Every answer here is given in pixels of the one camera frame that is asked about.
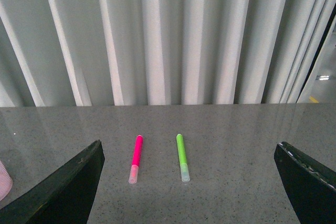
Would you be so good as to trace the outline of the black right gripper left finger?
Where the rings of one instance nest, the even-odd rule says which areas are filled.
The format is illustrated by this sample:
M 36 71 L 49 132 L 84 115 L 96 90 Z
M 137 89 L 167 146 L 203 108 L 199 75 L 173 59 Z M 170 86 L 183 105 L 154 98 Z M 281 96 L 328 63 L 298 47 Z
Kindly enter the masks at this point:
M 1 209 L 1 223 L 87 223 L 104 153 L 97 140 Z

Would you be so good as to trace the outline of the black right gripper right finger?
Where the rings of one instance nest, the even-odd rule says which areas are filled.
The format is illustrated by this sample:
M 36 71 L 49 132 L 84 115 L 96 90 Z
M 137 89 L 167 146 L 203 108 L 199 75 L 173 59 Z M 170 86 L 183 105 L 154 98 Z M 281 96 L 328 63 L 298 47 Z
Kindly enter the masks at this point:
M 274 160 L 300 223 L 335 223 L 335 171 L 287 142 Z

